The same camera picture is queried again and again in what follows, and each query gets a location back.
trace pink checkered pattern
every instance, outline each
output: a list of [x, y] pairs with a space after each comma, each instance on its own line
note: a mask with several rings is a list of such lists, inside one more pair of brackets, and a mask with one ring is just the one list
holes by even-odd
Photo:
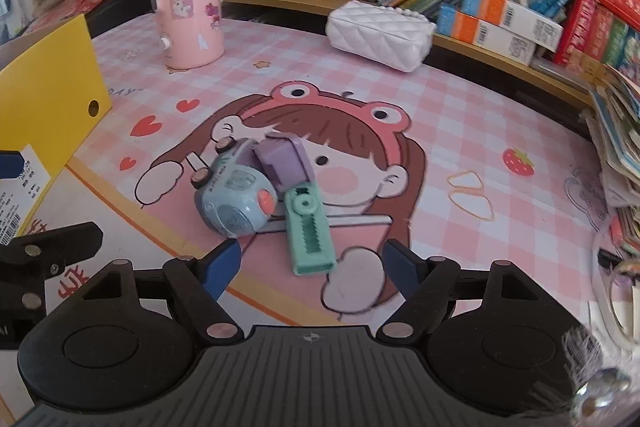
[[[152, 15], [94, 39], [113, 109], [82, 144], [78, 158], [133, 200], [136, 182], [155, 158], [236, 98], [304, 80], [329, 92], [350, 91], [365, 102], [393, 103], [410, 115], [406, 134], [423, 147], [428, 161], [412, 218], [414, 251], [445, 255], [469, 268], [510, 259], [578, 318], [587, 318], [594, 231], [567, 197], [564, 182], [575, 168], [597, 179], [600, 167], [590, 143], [519, 103], [428, 66], [401, 73], [340, 52], [323, 36], [275, 26], [225, 20], [223, 30], [222, 58], [171, 74]], [[270, 67], [256, 68], [261, 60]], [[176, 109], [180, 100], [193, 99], [200, 100], [196, 109]], [[135, 123], [149, 115], [162, 123], [161, 130], [131, 137]], [[507, 148], [526, 152], [535, 174], [510, 172], [502, 160]], [[126, 156], [137, 163], [120, 171]], [[482, 180], [494, 220], [482, 221], [449, 201], [447, 177], [464, 171]]]

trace white quilted pencil case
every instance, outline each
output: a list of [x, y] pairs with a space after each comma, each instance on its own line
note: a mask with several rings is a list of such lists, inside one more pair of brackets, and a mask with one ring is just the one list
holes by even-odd
[[334, 48], [409, 72], [429, 54], [435, 29], [410, 10], [350, 1], [329, 14], [326, 36]]

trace pink cylinder container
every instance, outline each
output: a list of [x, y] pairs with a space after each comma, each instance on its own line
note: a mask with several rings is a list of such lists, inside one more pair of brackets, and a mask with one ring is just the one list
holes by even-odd
[[220, 0], [155, 1], [160, 45], [169, 68], [197, 68], [225, 52]]

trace green correction tape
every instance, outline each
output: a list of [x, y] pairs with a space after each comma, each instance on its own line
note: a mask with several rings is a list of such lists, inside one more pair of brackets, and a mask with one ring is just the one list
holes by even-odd
[[335, 266], [335, 250], [318, 186], [306, 182], [290, 188], [284, 195], [284, 206], [293, 273], [330, 272]]

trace strawberry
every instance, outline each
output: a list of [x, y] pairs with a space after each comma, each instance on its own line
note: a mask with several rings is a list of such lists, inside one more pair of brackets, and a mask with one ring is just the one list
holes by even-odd
[[502, 161], [511, 172], [518, 176], [533, 176], [533, 163], [523, 151], [507, 149], [502, 153]]

